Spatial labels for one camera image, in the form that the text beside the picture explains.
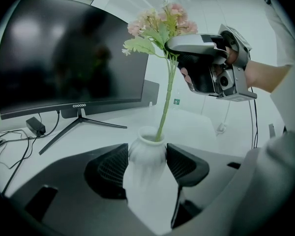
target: white vase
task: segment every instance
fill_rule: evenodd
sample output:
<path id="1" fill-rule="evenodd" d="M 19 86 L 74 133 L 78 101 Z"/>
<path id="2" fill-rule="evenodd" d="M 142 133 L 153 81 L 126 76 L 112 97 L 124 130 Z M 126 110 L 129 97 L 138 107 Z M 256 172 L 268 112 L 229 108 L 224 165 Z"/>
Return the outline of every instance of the white vase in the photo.
<path id="1" fill-rule="evenodd" d="M 138 138 L 129 149 L 129 163 L 133 163 L 133 181 L 137 187 L 156 184 L 163 174 L 167 151 L 163 134 L 159 142 L 154 142 L 156 133 L 154 127 L 140 128 Z"/>

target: desk surface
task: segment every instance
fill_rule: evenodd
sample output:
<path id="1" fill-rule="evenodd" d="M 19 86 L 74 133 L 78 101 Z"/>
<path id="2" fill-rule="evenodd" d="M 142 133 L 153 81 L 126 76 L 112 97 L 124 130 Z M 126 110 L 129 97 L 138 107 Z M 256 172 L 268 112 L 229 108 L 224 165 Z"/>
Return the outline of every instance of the desk surface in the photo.
<path id="1" fill-rule="evenodd" d="M 131 146 L 132 142 L 137 138 L 137 131 L 140 127 L 147 125 L 157 127 L 159 125 L 162 110 L 161 106 L 153 106 L 150 108 L 123 110 L 88 116 L 88 118 L 100 121 L 126 125 L 128 128 L 119 129 L 81 123 L 42 155 L 39 155 L 38 152 L 57 134 L 57 132 L 44 139 L 36 140 L 32 156 L 25 160 L 18 169 L 17 174 L 6 192 L 6 196 L 10 197 L 34 175 L 61 158 L 114 144 L 129 143 L 129 146 Z M 163 132 L 165 134 L 166 143 L 181 144 L 211 152 L 218 152 L 215 132 L 210 119 L 207 117 L 183 110 L 169 109 Z M 8 134 L 5 136 L 5 139 L 18 139 L 19 137 L 20 135 L 18 134 Z M 13 165 L 22 157 L 26 147 L 27 141 L 8 143 L 0 157 L 0 161 L 9 166 Z M 129 195 L 129 197 L 134 197 L 138 192 L 129 188 L 129 179 L 131 178 L 131 173 L 129 174 L 130 169 L 131 167 L 127 169 L 127 174 L 125 173 L 124 187 L 127 191 L 127 195 Z M 13 170 L 8 170 L 4 165 L 0 164 L 0 191 L 4 189 L 12 173 Z M 155 206 L 159 206 L 162 200 L 167 200 L 168 204 L 176 201 L 177 184 L 175 184 L 175 179 L 171 175 L 168 167 L 166 167 L 164 171 L 161 182 L 167 182 L 168 187 L 166 187 L 164 191 L 156 190 L 153 194 L 149 195 L 149 198 L 145 199 L 147 204 L 150 203 L 152 198 Z M 155 200 L 155 195 L 159 195 L 162 198 Z M 152 230 L 156 228 L 153 230 L 155 233 L 161 234 L 169 230 L 170 220 L 164 225 L 159 219 L 150 217 L 148 215 L 148 210 L 145 214 L 139 214 L 142 207 L 136 206 L 136 204 L 142 202 L 142 198 L 133 200 L 132 202 L 130 199 L 128 200 L 130 209 L 141 220 L 147 218 L 147 221 L 144 221 L 144 223 Z M 170 209 L 165 208 L 164 212 L 172 215 Z"/>

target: monitor stand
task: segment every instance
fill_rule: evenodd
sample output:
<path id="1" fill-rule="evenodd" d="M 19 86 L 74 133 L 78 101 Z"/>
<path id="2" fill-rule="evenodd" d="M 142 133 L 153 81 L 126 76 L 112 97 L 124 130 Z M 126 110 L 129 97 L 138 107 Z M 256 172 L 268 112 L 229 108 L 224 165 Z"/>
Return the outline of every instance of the monitor stand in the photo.
<path id="1" fill-rule="evenodd" d="M 77 112 L 78 112 L 78 118 L 74 122 L 66 126 L 59 134 L 57 134 L 50 142 L 48 142 L 48 144 L 46 144 L 45 147 L 39 152 L 40 155 L 42 155 L 51 145 L 53 145 L 56 141 L 58 141 L 65 133 L 69 132 L 72 128 L 74 128 L 76 125 L 78 125 L 81 122 L 86 122 L 86 123 L 95 124 L 95 125 L 103 125 L 103 126 L 114 127 L 114 128 L 127 128 L 126 126 L 84 118 L 82 117 L 82 112 L 80 108 L 77 109 Z"/>

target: green sticker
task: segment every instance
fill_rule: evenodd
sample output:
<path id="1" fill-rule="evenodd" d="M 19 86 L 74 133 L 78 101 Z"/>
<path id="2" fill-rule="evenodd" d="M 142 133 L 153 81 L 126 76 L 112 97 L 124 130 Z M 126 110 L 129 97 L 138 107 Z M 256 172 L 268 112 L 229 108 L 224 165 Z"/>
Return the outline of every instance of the green sticker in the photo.
<path id="1" fill-rule="evenodd" d="M 174 99 L 174 105 L 179 105 L 180 100 L 179 99 Z"/>

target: curved monitor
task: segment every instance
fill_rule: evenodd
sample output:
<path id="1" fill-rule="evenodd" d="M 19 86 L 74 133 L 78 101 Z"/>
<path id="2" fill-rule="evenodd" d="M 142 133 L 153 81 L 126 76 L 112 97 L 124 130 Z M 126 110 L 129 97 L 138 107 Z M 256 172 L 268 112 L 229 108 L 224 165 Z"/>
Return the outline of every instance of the curved monitor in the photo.
<path id="1" fill-rule="evenodd" d="M 21 0 L 0 44 L 1 118 L 140 101 L 148 55 L 127 23 L 72 0 Z"/>

